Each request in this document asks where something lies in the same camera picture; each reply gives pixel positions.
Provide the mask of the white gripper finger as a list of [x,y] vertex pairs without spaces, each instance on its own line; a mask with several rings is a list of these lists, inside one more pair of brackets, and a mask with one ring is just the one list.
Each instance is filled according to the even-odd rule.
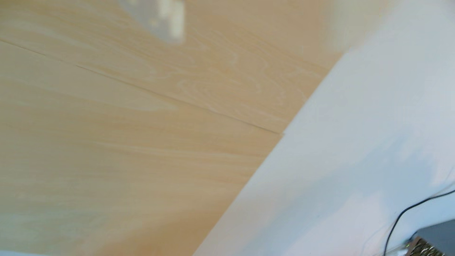
[[168,44],[185,40],[184,0],[118,0],[120,7],[154,37]]
[[344,52],[359,45],[390,7],[390,0],[328,1],[328,47]]

